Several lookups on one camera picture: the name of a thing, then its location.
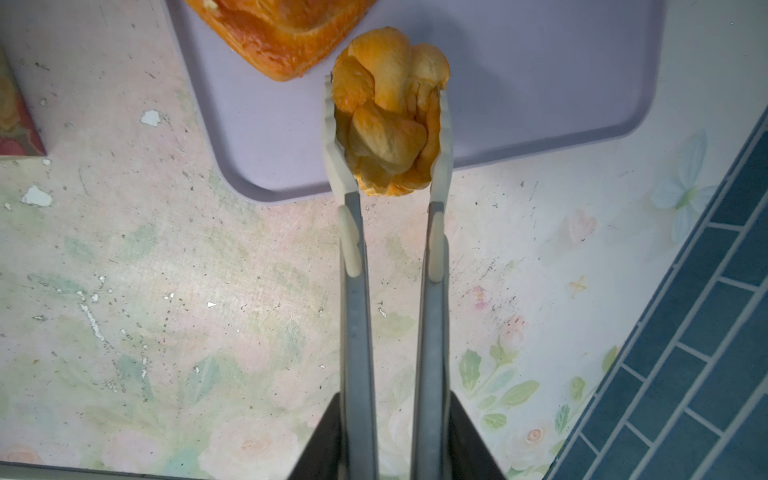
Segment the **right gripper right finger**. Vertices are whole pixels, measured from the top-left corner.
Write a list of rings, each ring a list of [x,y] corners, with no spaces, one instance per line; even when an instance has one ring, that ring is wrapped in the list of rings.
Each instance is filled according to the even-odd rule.
[[[449,245],[445,211],[454,166],[448,92],[440,100],[440,153],[431,167],[417,349],[410,477],[448,479]]]

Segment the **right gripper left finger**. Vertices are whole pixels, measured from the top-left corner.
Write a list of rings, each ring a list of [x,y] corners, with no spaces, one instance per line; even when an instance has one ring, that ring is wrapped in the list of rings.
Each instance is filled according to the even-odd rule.
[[[378,444],[367,250],[358,183],[337,139],[332,77],[325,77],[323,161],[340,240],[341,479],[376,479]]]

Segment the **small round knotted bun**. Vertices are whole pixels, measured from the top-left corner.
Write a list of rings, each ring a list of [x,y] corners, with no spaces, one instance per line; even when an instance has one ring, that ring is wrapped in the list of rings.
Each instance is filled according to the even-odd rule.
[[[337,57],[336,137],[365,194],[403,196],[431,183],[441,152],[440,94],[450,76],[439,48],[414,45],[393,27],[356,37]]]

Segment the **glazed brown pastry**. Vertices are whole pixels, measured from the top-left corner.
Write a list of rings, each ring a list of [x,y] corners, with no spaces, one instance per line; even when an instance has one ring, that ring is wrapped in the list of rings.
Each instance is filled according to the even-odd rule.
[[[289,81],[325,59],[371,0],[187,0],[231,49],[266,77]]]

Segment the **paper gift bag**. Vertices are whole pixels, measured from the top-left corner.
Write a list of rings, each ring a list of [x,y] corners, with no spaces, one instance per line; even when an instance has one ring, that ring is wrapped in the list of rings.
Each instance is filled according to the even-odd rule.
[[[1,50],[1,159],[47,156],[9,60]]]

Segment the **lavender tray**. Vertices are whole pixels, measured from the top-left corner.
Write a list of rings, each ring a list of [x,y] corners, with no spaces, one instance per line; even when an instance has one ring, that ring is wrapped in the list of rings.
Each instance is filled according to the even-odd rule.
[[[164,10],[223,180],[281,203],[323,196],[327,57],[277,82],[186,3]],[[447,57],[457,168],[602,141],[635,129],[655,92],[662,1],[379,1],[357,33],[394,27]]]

